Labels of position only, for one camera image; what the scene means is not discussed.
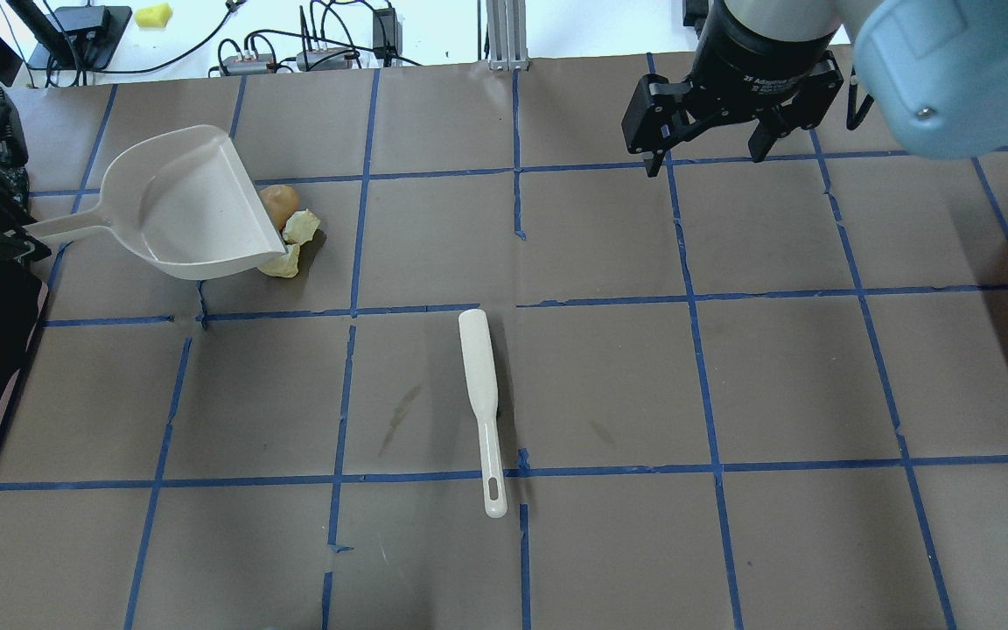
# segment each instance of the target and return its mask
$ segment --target white dustpan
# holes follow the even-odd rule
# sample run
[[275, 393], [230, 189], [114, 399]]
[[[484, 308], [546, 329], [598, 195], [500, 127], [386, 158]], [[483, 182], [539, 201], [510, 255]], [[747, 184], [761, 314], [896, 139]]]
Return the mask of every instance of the white dustpan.
[[284, 255], [228, 133], [201, 124], [116, 157], [92, 210], [25, 226], [47, 246], [102, 231], [165, 274], [232, 275]]

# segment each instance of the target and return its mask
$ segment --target stain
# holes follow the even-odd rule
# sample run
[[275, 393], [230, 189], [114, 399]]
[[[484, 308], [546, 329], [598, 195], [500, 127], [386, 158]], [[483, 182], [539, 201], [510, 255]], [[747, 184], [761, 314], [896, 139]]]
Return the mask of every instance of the stain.
[[416, 384], [416, 386], [411, 387], [403, 395], [403, 399], [399, 401], [399, 404], [395, 404], [395, 411], [391, 414], [391, 421], [388, 423], [388, 432], [383, 435], [380, 455], [383, 455], [383, 452], [387, 451], [388, 447], [391, 447], [391, 440], [395, 438], [395, 431], [399, 430], [399, 425], [403, 423], [403, 418], [407, 417], [407, 411], [411, 409], [411, 403], [414, 402], [415, 398], [419, 397], [421, 392], [422, 386]]
[[589, 427], [594, 430], [597, 437], [601, 438], [601, 442], [608, 444], [609, 447], [615, 447], [615, 443], [613, 443], [613, 434], [609, 433], [609, 429], [607, 429], [607, 427], [602, 426], [599, 422], [594, 420], [589, 422]]

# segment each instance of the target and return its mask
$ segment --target yellow sponge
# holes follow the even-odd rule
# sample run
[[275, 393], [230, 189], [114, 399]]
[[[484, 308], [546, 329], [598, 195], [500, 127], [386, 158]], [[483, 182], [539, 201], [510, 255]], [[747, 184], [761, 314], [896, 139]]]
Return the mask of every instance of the yellow sponge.
[[169, 3], [155, 4], [135, 11], [135, 23], [140, 28], [165, 28], [165, 23], [172, 16], [173, 9], [169, 8]]

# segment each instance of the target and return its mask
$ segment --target dustpan handle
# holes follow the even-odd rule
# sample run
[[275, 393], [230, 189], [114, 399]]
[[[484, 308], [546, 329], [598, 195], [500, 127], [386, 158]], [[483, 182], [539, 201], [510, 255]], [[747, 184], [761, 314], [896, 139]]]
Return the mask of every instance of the dustpan handle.
[[59, 216], [56, 219], [29, 224], [29, 226], [25, 226], [25, 231], [47, 246], [56, 246], [56, 244], [95, 235], [110, 227], [108, 213], [103, 212], [103, 208], [97, 205], [92, 210], [77, 212], [76, 215]]

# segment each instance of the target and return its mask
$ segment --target brown ball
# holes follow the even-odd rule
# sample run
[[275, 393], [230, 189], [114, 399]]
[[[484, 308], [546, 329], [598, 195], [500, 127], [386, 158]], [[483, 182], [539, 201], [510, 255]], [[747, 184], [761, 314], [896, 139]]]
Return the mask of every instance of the brown ball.
[[301, 204], [297, 191], [285, 183], [273, 183], [263, 188], [259, 192], [259, 200], [263, 203], [263, 208], [267, 209], [275, 230], [279, 232], [282, 232], [287, 220], [297, 212], [297, 207]]

